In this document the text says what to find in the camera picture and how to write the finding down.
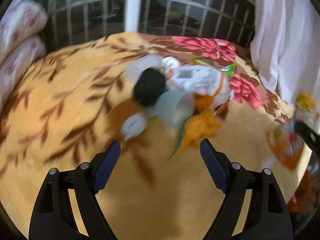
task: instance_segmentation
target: metal screw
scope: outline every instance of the metal screw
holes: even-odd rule
[[[269,170],[269,169],[264,169],[264,173],[267,174],[267,175],[271,175],[271,170]]]
[[[55,174],[56,172],[57,172],[57,169],[56,169],[56,168],[52,168],[52,169],[49,170],[49,173],[50,173],[51,175]]]
[[[89,163],[81,163],[80,168],[85,170],[86,168],[89,167]]]
[[[236,170],[239,170],[241,168],[241,165],[239,163],[233,163],[232,167]]]
[[[315,142],[316,141],[316,138],[315,138],[315,136],[313,135],[313,133],[310,133],[310,137],[311,137],[311,139]]]

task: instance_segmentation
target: white curtain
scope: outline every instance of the white curtain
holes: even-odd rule
[[[262,84],[292,103],[298,90],[320,103],[320,17],[309,0],[256,0],[250,50]]]

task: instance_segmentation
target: yellow packet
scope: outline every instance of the yellow packet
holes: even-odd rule
[[[313,127],[316,122],[316,101],[308,93],[297,94],[296,110],[291,120],[266,133],[268,145],[277,159],[289,170],[294,170],[300,159],[304,140],[294,131],[296,122]]]

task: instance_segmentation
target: blue gripper pad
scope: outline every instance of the blue gripper pad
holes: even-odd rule
[[[228,173],[222,167],[221,163],[214,154],[215,149],[209,145],[206,140],[200,143],[200,155],[207,166],[211,178],[216,188],[221,189],[223,193],[228,190]]]
[[[116,141],[109,152],[106,154],[106,157],[102,160],[97,171],[95,172],[93,185],[93,191],[95,192],[95,194],[97,194],[99,190],[104,189],[104,187],[106,186],[113,168],[116,166],[116,163],[120,157],[120,152],[120,143]]]

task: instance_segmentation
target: yellow bedsheet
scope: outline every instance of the yellow bedsheet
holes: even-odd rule
[[[106,149],[112,139],[109,112],[131,96],[125,67],[148,53],[175,55],[182,62],[199,57],[175,49],[170,37],[121,33],[54,52],[33,64],[1,117],[0,201],[26,236],[33,205],[48,170],[74,169]],[[244,50],[238,48],[238,55]],[[292,108],[260,86],[239,56],[237,73],[253,79],[264,105],[258,110],[231,101],[223,126],[210,138],[216,150],[246,169],[261,171],[271,156],[265,131],[292,114]],[[197,149],[169,161],[177,131],[153,118],[141,138],[125,151],[97,200],[120,240],[202,239],[222,203]],[[272,167],[288,201],[306,169],[304,152],[295,172],[277,161]],[[71,203],[80,232],[85,228],[72,191]],[[235,233],[244,224],[247,195]]]

